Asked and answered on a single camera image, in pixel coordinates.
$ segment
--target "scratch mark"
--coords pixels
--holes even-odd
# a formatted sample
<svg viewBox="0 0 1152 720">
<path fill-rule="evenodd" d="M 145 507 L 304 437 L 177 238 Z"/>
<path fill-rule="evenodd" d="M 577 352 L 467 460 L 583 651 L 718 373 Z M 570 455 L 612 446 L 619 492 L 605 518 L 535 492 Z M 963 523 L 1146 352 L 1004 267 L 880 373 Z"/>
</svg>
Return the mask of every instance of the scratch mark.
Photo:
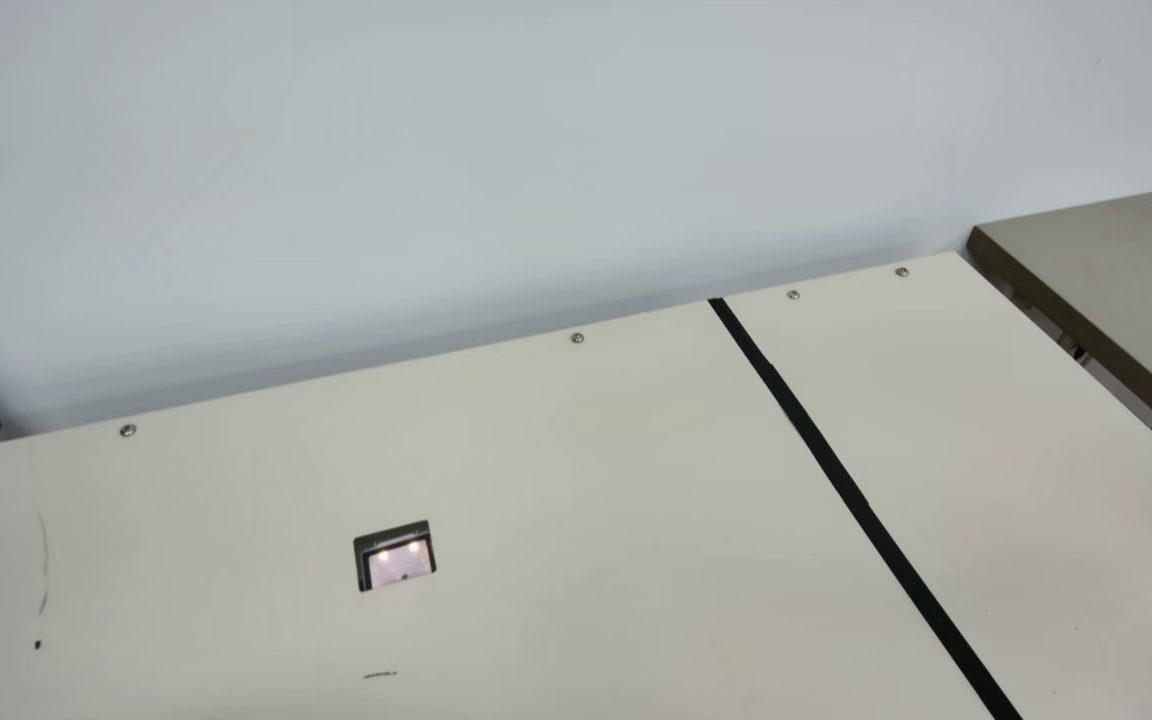
<svg viewBox="0 0 1152 720">
<path fill-rule="evenodd" d="M 41 529 L 41 602 L 38 602 L 38 615 L 47 609 L 47 596 L 51 593 L 51 577 L 47 574 L 47 564 L 51 562 L 51 547 L 47 546 L 47 523 L 41 518 L 41 511 L 36 510 L 38 516 L 38 528 Z"/>
</svg>

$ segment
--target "table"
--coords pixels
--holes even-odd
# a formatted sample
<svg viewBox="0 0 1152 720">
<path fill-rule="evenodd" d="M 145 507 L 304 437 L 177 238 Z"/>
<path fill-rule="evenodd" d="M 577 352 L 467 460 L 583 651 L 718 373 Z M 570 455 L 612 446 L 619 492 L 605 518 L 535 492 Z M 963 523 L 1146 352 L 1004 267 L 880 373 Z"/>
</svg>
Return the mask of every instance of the table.
<svg viewBox="0 0 1152 720">
<path fill-rule="evenodd" d="M 1022 717 L 1152 717 L 1152 433 L 956 255 L 905 268 L 728 304 Z"/>
<path fill-rule="evenodd" d="M 0 717 L 988 712 L 702 302 L 1 444 Z"/>
<path fill-rule="evenodd" d="M 984 223 L 968 250 L 1152 409 L 1152 194 Z"/>
</svg>

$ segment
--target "small window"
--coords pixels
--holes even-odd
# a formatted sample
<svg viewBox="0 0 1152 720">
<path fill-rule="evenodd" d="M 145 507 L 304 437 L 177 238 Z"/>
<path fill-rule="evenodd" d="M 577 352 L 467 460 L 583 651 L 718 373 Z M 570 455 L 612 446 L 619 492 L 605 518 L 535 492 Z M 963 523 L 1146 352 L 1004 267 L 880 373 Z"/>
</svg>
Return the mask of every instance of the small window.
<svg viewBox="0 0 1152 720">
<path fill-rule="evenodd" d="M 358 566 L 358 589 L 362 592 L 419 578 L 438 569 L 434 544 L 425 520 L 353 538 L 353 556 Z"/>
</svg>

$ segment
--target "white wall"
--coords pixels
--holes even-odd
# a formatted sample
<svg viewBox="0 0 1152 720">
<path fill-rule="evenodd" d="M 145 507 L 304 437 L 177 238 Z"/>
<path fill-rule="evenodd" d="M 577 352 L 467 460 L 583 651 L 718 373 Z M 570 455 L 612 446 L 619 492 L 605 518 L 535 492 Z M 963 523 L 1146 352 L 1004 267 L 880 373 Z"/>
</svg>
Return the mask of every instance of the white wall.
<svg viewBox="0 0 1152 720">
<path fill-rule="evenodd" d="M 0 415 L 111 418 L 1147 190 L 1146 0 L 0 0 Z"/>
</svg>

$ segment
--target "black tape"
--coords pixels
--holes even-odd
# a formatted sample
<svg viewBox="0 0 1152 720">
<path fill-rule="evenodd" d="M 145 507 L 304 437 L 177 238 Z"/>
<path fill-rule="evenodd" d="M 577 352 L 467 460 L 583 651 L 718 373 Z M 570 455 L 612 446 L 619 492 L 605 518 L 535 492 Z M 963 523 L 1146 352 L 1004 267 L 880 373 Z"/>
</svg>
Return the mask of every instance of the black tape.
<svg viewBox="0 0 1152 720">
<path fill-rule="evenodd" d="M 865 537 L 869 538 L 870 543 L 873 543 L 874 550 L 878 551 L 879 556 L 882 556 L 887 569 L 896 575 L 900 585 L 905 589 L 905 594 L 914 601 L 914 606 L 918 607 L 923 620 L 931 626 L 932 632 L 935 632 L 946 652 L 950 653 L 961 673 L 968 679 L 968 683 L 972 684 L 972 689 L 980 697 L 984 706 L 998 720 L 1020 719 L 1020 712 L 1016 712 L 1011 702 L 1007 700 L 1002 688 L 998 687 L 993 675 L 980 661 L 972 646 L 968 644 L 963 634 L 958 631 L 937 597 L 932 594 L 927 583 L 918 577 L 918 571 L 914 569 L 914 564 L 910 564 L 905 553 L 901 552 L 896 541 L 893 541 L 890 533 L 887 532 L 887 528 L 882 526 L 878 515 L 874 514 L 873 509 L 870 509 L 864 493 L 861 493 L 861 488 L 856 486 L 855 479 L 851 479 L 851 475 L 847 472 L 842 461 L 838 460 L 838 454 L 829 447 L 829 441 L 820 433 L 812 416 L 808 415 L 805 407 L 794 395 L 794 391 L 790 389 L 785 378 L 778 373 L 767 356 L 763 355 L 763 350 L 759 350 L 755 339 L 749 336 L 749 332 L 745 332 L 745 325 L 741 324 L 740 318 L 736 318 L 736 314 L 732 312 L 732 308 L 727 306 L 727 301 L 721 300 L 721 297 L 711 300 L 708 304 L 714 309 L 714 313 L 718 313 L 718 319 L 722 320 L 727 332 L 732 333 L 732 340 L 736 341 L 736 346 L 744 353 L 745 359 L 755 366 L 755 372 L 763 379 L 763 384 L 767 386 L 768 392 L 781 406 L 781 410 L 799 432 L 803 442 L 812 452 L 814 461 L 833 484 L 838 497 L 842 498 L 847 510 L 851 511 L 856 524 L 861 525 Z"/>
</svg>

